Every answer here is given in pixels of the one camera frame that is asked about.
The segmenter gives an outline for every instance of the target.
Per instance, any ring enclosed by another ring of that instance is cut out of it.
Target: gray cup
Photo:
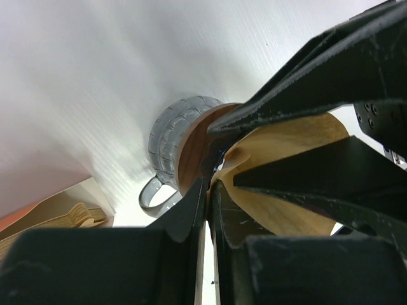
[[[164,184],[178,189],[175,162],[184,132],[199,116],[221,104],[220,100],[212,97],[183,98],[166,108],[155,121],[148,140],[148,154],[156,175],[140,193],[139,204],[143,209],[154,208],[155,215],[159,216],[158,210],[159,214],[162,214],[182,198],[179,192],[176,192],[159,206],[149,206],[154,195]]]

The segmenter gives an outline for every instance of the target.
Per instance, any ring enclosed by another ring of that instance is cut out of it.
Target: cup handle
[[[172,208],[181,198],[181,194],[179,192],[175,192],[171,195],[168,199],[164,202],[160,203],[157,206],[151,207],[150,203],[153,199],[154,195],[158,192],[158,190],[163,186],[163,182],[155,175],[147,184],[142,188],[139,196],[139,204],[143,210],[156,211],[154,215],[160,216],[165,213],[167,210]]]

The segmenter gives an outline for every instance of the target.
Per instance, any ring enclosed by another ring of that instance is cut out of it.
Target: gray handle
[[[151,200],[162,186],[163,182],[161,182],[161,180],[157,176],[154,176],[149,182],[147,182],[147,184],[143,187],[143,189],[140,192],[139,196],[140,207],[152,217],[159,217],[163,215],[182,198],[179,192],[175,192],[164,202],[160,203],[155,207],[151,207],[150,206]]]

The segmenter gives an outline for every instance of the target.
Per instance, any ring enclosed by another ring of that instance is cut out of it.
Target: white surface
[[[311,37],[379,2],[0,1],[1,204],[51,193],[83,166],[116,225],[150,223],[137,198],[165,107],[245,102]],[[337,114],[360,135],[352,111]]]

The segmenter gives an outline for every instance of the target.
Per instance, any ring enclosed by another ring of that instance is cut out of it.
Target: brown paper filter
[[[232,200],[274,234],[330,235],[335,221],[283,200],[238,189],[233,186],[233,176],[346,137],[345,127],[329,113],[257,128],[229,149],[223,169],[215,173],[211,185],[222,180]]]

